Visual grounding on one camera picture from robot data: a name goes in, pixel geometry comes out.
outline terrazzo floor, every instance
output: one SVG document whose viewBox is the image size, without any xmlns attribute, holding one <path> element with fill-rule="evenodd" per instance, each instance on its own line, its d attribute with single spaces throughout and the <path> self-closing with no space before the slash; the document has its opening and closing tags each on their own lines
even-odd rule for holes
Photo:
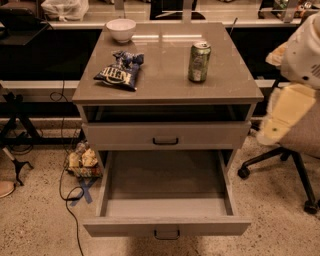
<svg viewBox="0 0 320 256">
<path fill-rule="evenodd" d="M 82 226 L 85 218 L 95 215 L 101 179 L 89 189 L 91 200 L 68 202 L 79 221 L 80 244 L 85 256 L 150 256 L 150 255 L 319 255 L 320 212 L 303 211 L 306 200 L 298 173 L 291 158 L 285 163 L 278 158 L 251 167 L 251 176 L 241 180 L 237 169 L 247 160 L 266 151 L 251 133 L 238 151 L 229 171 L 235 202 L 241 216 L 252 223 L 242 236 L 181 237 L 176 241 L 154 238 L 92 238 Z M 16 157 L 27 160 L 33 170 L 24 167 L 17 186 L 9 196 L 0 199 L 0 255 L 78 256 L 75 219 L 66 209 L 69 192 L 79 180 L 63 172 L 66 150 L 62 145 L 34 146 Z M 319 160 L 304 156 L 316 196 L 320 197 Z M 14 181 L 14 168 L 0 152 L 0 179 Z M 78 195 L 74 190 L 71 196 Z"/>
</svg>

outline small bowl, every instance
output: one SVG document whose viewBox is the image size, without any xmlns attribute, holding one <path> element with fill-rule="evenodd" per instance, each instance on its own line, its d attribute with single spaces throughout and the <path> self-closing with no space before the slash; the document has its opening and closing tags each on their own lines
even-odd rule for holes
<svg viewBox="0 0 320 256">
<path fill-rule="evenodd" d="M 111 36 L 119 43 L 129 42 L 136 31 L 136 22 L 130 19 L 116 19 L 107 23 Z"/>
</svg>

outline open drawer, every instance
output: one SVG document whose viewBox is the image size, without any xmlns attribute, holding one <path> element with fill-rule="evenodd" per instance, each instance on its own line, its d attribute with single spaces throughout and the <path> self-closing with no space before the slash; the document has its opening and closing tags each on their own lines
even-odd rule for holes
<svg viewBox="0 0 320 256">
<path fill-rule="evenodd" d="M 93 237 L 241 235 L 220 151 L 108 153 L 97 217 L 84 221 Z"/>
</svg>

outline soda can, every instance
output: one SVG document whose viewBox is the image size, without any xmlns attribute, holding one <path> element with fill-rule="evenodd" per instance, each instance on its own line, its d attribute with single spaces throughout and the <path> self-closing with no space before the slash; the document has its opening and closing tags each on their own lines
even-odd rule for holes
<svg viewBox="0 0 320 256">
<path fill-rule="evenodd" d="M 203 82 L 207 78 L 211 46 L 206 41 L 195 42 L 191 47 L 188 78 Z"/>
</svg>

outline white robot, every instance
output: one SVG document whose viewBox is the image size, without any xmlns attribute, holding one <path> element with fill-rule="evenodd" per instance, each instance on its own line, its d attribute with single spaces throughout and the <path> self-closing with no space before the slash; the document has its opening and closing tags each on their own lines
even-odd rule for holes
<svg viewBox="0 0 320 256">
<path fill-rule="evenodd" d="M 309 16 L 276 50 L 280 52 L 281 75 L 290 84 L 275 89 L 270 97 L 257 134 L 257 140 L 265 145 L 278 143 L 316 102 L 315 94 L 320 90 L 320 13 Z"/>
</svg>

